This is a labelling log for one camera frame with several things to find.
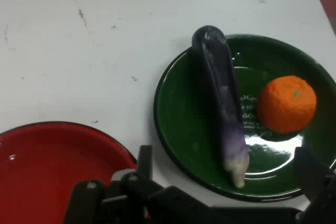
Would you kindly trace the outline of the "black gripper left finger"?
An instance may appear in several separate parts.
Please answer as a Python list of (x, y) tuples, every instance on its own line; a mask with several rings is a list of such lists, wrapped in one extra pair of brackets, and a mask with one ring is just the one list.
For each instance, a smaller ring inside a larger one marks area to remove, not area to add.
[(64, 223), (208, 223), (208, 206), (177, 187), (152, 180), (152, 146), (142, 145), (135, 169), (120, 170), (109, 186), (98, 180), (76, 184)]

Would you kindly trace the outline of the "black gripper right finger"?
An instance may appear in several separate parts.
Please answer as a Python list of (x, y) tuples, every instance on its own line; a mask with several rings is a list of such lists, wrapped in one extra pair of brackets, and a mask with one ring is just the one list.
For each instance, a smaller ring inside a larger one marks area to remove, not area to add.
[(294, 170), (301, 192), (310, 201), (298, 223), (335, 223), (335, 171), (309, 149), (295, 149)]

